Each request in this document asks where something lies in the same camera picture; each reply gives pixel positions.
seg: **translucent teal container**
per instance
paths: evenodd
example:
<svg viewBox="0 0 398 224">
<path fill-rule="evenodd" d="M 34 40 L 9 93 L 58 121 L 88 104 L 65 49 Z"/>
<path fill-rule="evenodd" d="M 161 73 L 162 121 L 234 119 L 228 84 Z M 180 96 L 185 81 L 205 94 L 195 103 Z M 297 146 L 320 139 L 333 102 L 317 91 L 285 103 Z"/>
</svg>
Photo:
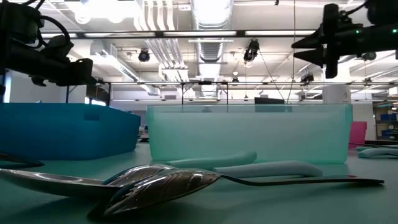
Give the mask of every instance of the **translucent teal container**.
<svg viewBox="0 0 398 224">
<path fill-rule="evenodd" d="M 256 151 L 256 162 L 342 164 L 352 105 L 148 106 L 152 158 L 222 157 Z"/>
</svg>

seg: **ventilation duct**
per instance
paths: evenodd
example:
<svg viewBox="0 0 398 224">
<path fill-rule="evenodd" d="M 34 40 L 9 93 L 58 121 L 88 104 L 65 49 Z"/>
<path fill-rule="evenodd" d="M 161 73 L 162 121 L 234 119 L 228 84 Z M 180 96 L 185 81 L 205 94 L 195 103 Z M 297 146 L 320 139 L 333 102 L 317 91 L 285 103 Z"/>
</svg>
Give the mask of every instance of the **ventilation duct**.
<svg viewBox="0 0 398 224">
<path fill-rule="evenodd" d="M 232 17 L 233 0 L 191 0 L 192 17 L 196 30 L 228 30 Z M 225 43 L 197 43 L 199 73 L 202 78 L 216 80 L 220 74 Z M 215 96 L 215 86 L 203 86 L 204 96 Z"/>
</svg>

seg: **ceiling pipe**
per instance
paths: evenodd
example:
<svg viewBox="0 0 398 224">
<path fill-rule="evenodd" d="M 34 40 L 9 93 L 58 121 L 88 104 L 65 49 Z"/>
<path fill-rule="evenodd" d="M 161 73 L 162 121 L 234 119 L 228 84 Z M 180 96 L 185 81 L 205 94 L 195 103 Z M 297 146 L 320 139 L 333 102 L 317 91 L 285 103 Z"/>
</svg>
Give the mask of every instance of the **ceiling pipe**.
<svg viewBox="0 0 398 224">
<path fill-rule="evenodd" d="M 232 18 L 233 0 L 191 0 L 192 17 L 196 30 L 228 30 Z M 197 43 L 199 74 L 216 80 L 220 75 L 224 43 Z M 203 96 L 215 96 L 216 86 L 202 86 Z"/>
<path fill-rule="evenodd" d="M 167 30 L 166 26 L 164 25 L 164 20 L 163 20 L 163 8 L 164 8 L 163 1 L 157 0 L 156 3 L 157 3 L 157 25 L 159 26 L 159 28 L 161 30 Z M 149 4 L 152 4 L 152 6 L 153 6 L 153 2 L 148 1 L 148 6 L 149 6 Z M 170 42 L 170 39 L 160 40 L 159 44 L 161 46 L 163 46 L 163 48 L 165 49 L 166 52 L 168 52 L 168 51 L 164 46 L 166 45 L 169 48 L 169 50 L 174 58 L 174 64 L 175 64 L 174 67 L 181 67 L 180 62 L 178 61 L 177 53 L 175 52 L 175 49 L 172 46 L 172 43 Z M 170 58 L 169 54 L 167 54 L 167 58 L 173 63 L 173 60 Z"/>
<path fill-rule="evenodd" d="M 141 26 L 141 30 L 149 30 L 147 27 L 147 24 L 145 22 L 145 7 L 142 6 L 141 13 L 138 18 L 139 25 Z M 165 58 L 163 51 L 157 46 L 157 43 L 155 40 L 147 40 L 147 43 L 149 43 L 149 47 L 152 47 L 152 51 L 154 50 L 159 54 L 159 58 L 161 58 L 161 62 L 164 63 L 166 68 L 172 68 L 172 64 L 170 64 L 167 59 Z"/>
<path fill-rule="evenodd" d="M 174 11 L 173 1 L 168 0 L 166 6 L 167 6 L 167 26 L 169 27 L 169 30 L 175 30 L 174 21 L 173 21 L 173 19 L 174 19 L 174 17 L 173 17 L 173 11 Z M 172 39 L 171 44 L 172 44 L 174 51 L 177 53 L 178 62 L 180 64 L 180 67 L 185 68 L 184 59 L 182 57 L 180 47 L 178 45 L 178 40 Z"/>
<path fill-rule="evenodd" d="M 154 3 L 151 0 L 147 1 L 147 2 L 148 2 L 148 7 L 150 6 L 150 9 L 148 8 L 148 20 L 150 19 L 153 22 L 153 20 L 154 20 L 154 18 L 153 18 Z M 163 23 L 163 2 L 161 0 L 156 1 L 156 2 L 157 2 L 157 25 L 159 26 L 160 30 L 166 30 L 166 27 L 164 26 L 164 23 Z M 173 60 L 170 57 L 169 51 L 167 50 L 167 47 L 166 47 L 166 45 L 168 45 L 167 40 L 157 39 L 155 41 L 157 42 L 157 47 L 162 50 L 164 57 L 168 61 L 169 65 L 171 65 L 171 68 L 174 68 L 175 65 L 174 65 Z"/>
</svg>

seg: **fluorescent light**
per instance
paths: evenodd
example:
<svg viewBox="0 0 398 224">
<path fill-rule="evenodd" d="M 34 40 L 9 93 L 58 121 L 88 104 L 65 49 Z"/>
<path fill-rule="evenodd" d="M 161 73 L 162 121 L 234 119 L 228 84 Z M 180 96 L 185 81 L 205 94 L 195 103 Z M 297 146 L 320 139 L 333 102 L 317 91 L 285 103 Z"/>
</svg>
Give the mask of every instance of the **fluorescent light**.
<svg viewBox="0 0 398 224">
<path fill-rule="evenodd" d="M 158 83 L 153 83 L 153 82 L 145 82 L 146 85 L 181 85 L 179 82 L 158 82 Z"/>
<path fill-rule="evenodd" d="M 154 37 L 154 32 L 110 32 L 110 33 L 85 33 L 86 37 L 89 38 L 100 38 L 100 37 Z"/>
<path fill-rule="evenodd" d="M 262 85 L 262 82 L 230 82 L 230 85 Z"/>
<path fill-rule="evenodd" d="M 138 85 L 138 83 L 133 82 L 114 82 L 112 85 Z"/>
<path fill-rule="evenodd" d="M 47 34 L 42 34 L 42 37 L 45 39 L 49 39 L 58 35 L 63 35 L 63 33 L 47 33 Z M 76 38 L 77 35 L 75 33 L 69 33 L 70 38 Z"/>
<path fill-rule="evenodd" d="M 188 40 L 188 43 L 232 43 L 234 40 L 216 40 L 216 39 L 194 39 Z"/>
<path fill-rule="evenodd" d="M 236 36 L 236 31 L 181 31 L 181 32 L 164 32 L 163 35 L 165 37 L 170 36 L 181 36 L 181 37 L 189 37 L 189 36 Z"/>
<path fill-rule="evenodd" d="M 246 31 L 245 35 L 311 35 L 315 32 L 315 30 L 253 30 Z"/>
</svg>

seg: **spoon handle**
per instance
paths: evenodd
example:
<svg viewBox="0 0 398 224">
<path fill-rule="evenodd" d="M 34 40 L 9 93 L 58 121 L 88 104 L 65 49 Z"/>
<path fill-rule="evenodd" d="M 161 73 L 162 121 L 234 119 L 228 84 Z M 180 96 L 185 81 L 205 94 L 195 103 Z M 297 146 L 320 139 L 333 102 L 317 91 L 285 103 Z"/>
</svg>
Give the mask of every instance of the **spoon handle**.
<svg viewBox="0 0 398 224">
<path fill-rule="evenodd" d="M 213 171 L 235 178 L 272 177 L 282 175 L 300 175 L 321 177 L 322 170 L 317 166 L 300 161 L 262 162 L 233 167 L 214 168 Z"/>
<path fill-rule="evenodd" d="M 323 184 L 323 183 L 358 183 L 377 185 L 383 184 L 384 180 L 377 179 L 364 179 L 358 177 L 342 177 L 342 176 L 331 176 L 331 177 L 311 177 L 311 178 L 300 178 L 300 179 L 287 179 L 287 180 L 272 180 L 266 182 L 251 182 L 242 179 L 237 179 L 227 175 L 221 175 L 221 177 L 244 185 L 250 186 L 275 186 L 275 185 L 293 185 L 293 184 Z"/>
</svg>

